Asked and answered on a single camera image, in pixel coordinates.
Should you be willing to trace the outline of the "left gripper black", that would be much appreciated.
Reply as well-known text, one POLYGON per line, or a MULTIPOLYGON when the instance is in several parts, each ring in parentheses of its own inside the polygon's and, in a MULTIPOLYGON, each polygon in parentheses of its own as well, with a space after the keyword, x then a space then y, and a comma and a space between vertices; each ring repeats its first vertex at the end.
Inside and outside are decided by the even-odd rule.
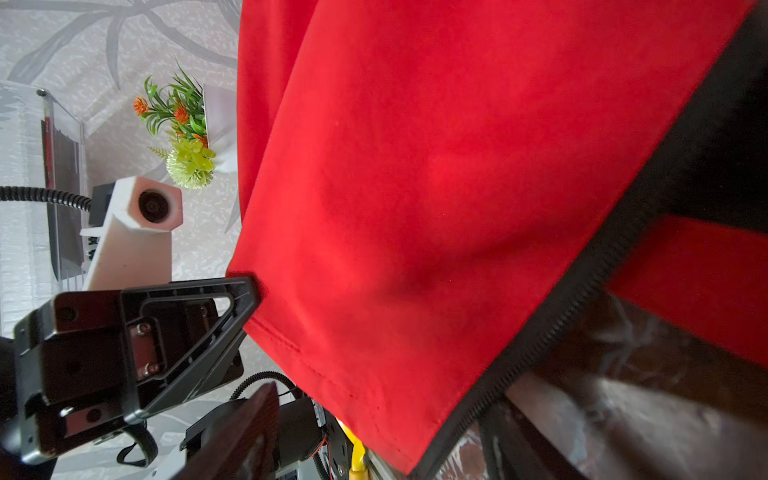
POLYGON ((249 277, 61 293, 15 327, 15 429, 42 465, 143 424, 243 374, 239 348, 260 295, 249 277))

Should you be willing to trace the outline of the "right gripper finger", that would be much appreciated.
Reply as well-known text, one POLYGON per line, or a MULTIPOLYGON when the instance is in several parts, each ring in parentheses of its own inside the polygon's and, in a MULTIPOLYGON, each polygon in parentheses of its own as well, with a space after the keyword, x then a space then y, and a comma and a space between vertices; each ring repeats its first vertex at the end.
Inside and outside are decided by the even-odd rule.
POLYGON ((491 405, 478 423, 490 479, 585 479, 511 401, 491 405))

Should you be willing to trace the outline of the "red jacket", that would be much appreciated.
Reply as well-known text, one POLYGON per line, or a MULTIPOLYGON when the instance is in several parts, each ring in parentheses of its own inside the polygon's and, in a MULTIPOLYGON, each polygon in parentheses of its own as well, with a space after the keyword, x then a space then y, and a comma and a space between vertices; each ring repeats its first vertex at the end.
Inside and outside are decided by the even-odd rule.
POLYGON ((767 362, 763 1, 247 1, 246 332, 401 472, 604 290, 767 362))

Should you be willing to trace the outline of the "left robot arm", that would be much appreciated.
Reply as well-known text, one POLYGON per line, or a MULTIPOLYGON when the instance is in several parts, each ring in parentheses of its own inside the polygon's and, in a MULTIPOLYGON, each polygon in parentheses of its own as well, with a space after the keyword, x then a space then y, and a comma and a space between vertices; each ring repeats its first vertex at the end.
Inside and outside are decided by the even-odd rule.
POLYGON ((60 456, 127 436, 122 465, 147 468, 148 421, 237 381, 231 398, 191 425, 180 479, 276 479, 321 451, 347 456, 339 424, 277 372, 243 374, 244 324, 259 305, 248 278, 65 292, 1 342, 1 475, 48 479, 60 456))

